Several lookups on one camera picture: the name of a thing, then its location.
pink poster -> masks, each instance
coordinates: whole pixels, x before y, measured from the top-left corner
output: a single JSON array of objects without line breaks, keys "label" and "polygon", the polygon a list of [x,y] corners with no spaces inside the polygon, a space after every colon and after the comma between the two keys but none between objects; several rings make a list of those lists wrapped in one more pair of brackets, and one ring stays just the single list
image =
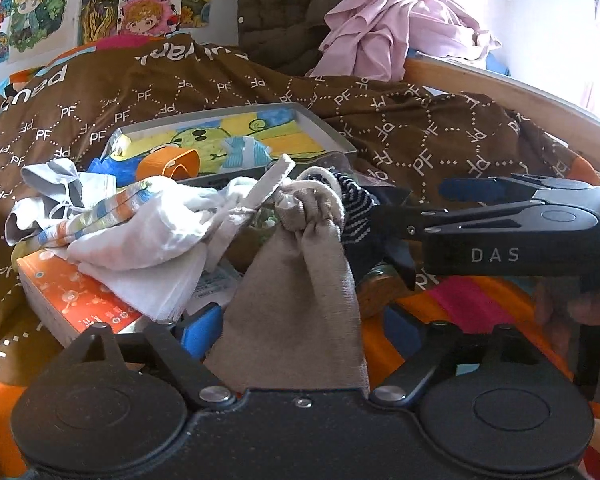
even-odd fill
[{"label": "pink poster", "polygon": [[119,0],[118,34],[164,36],[179,28],[182,0]]}]

orange box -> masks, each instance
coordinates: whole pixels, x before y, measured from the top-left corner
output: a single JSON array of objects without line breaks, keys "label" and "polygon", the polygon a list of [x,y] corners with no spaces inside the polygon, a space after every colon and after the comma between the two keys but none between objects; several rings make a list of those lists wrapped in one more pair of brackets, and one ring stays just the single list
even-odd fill
[{"label": "orange box", "polygon": [[114,333],[140,332],[149,323],[106,286],[78,272],[53,251],[42,249],[17,260],[27,300],[49,332],[67,347],[95,322]]}]

wooden bed rail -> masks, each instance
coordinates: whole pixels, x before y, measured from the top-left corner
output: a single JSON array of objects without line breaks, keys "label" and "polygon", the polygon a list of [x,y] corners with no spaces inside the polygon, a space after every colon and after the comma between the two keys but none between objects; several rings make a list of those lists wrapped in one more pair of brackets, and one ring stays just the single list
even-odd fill
[{"label": "wooden bed rail", "polygon": [[583,108],[513,78],[427,56],[407,58],[404,80],[448,93],[486,94],[521,113],[600,172],[600,120]]}]

pink stripe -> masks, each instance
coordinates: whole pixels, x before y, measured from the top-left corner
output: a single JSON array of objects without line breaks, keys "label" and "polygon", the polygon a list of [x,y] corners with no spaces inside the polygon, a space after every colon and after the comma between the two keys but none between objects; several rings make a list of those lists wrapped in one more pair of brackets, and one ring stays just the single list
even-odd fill
[{"label": "pink stripe", "polygon": [[427,292],[464,332],[488,333],[498,323],[515,322],[467,276],[451,276]]}]

silver screw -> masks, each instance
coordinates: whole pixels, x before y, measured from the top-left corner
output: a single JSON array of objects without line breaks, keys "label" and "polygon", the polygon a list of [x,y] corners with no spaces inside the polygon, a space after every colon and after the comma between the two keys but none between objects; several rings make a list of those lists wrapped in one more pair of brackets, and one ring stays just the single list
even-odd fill
[{"label": "silver screw", "polygon": [[399,386],[378,386],[373,390],[373,397],[382,404],[394,404],[405,399],[407,393]]},{"label": "silver screw", "polygon": [[298,397],[293,401],[293,403],[298,408],[310,408],[313,405],[313,401],[311,399],[307,399],[306,397]]},{"label": "silver screw", "polygon": [[200,399],[216,404],[231,399],[231,392],[224,386],[207,386],[200,390]]}]

